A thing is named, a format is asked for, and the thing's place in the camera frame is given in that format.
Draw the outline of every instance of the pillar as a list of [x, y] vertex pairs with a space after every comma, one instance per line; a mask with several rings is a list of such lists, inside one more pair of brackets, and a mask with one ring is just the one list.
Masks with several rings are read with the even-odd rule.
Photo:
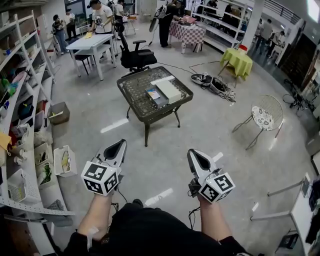
[[248, 49], [250, 48], [250, 45], [254, 39], [264, 5], [265, 0], [255, 0], [254, 2], [251, 18], [242, 41], [242, 44]]

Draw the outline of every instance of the yellow tablecloth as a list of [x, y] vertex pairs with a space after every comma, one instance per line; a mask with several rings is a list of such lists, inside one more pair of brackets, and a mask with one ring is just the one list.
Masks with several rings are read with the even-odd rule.
[[224, 66], [225, 61], [229, 61], [229, 65], [234, 67], [236, 76], [240, 76], [245, 80], [246, 77], [250, 75], [253, 62], [248, 55], [241, 54], [237, 49], [228, 48], [220, 61], [222, 67]]

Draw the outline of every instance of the small round table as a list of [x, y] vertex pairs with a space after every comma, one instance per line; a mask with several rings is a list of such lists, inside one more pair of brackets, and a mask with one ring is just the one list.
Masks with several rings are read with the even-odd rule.
[[243, 54], [237, 49], [228, 48], [220, 60], [220, 64], [223, 68], [219, 72], [218, 76], [220, 76], [221, 72], [228, 67], [228, 70], [236, 77], [234, 85], [234, 88], [236, 88], [238, 77], [242, 77], [243, 80], [246, 80], [246, 77], [250, 75], [252, 63], [252, 59], [249, 58], [248, 55]]

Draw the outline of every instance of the dark brown outdoor table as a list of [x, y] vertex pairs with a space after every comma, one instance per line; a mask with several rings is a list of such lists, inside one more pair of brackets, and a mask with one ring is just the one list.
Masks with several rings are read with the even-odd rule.
[[116, 82], [121, 93], [129, 104], [126, 118], [129, 118], [129, 110], [132, 109], [136, 117], [141, 122], [144, 122], [146, 147], [148, 146], [150, 125], [171, 113], [174, 113], [178, 120], [178, 127], [180, 128], [180, 120], [177, 111], [182, 104], [191, 101], [194, 96], [193, 92], [189, 90], [189, 88], [174, 77], [170, 82], [181, 92], [181, 99], [162, 108], [157, 108], [157, 106], [146, 95], [146, 89], [152, 86], [152, 81], [169, 76], [173, 75], [163, 66], [158, 66], [123, 77]]

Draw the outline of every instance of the red and white checkered tablecloth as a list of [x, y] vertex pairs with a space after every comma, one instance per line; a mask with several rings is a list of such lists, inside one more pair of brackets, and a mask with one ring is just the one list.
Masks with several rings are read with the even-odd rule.
[[206, 31], [199, 26], [182, 26], [177, 21], [172, 21], [169, 28], [169, 35], [185, 44], [203, 44], [205, 34]]

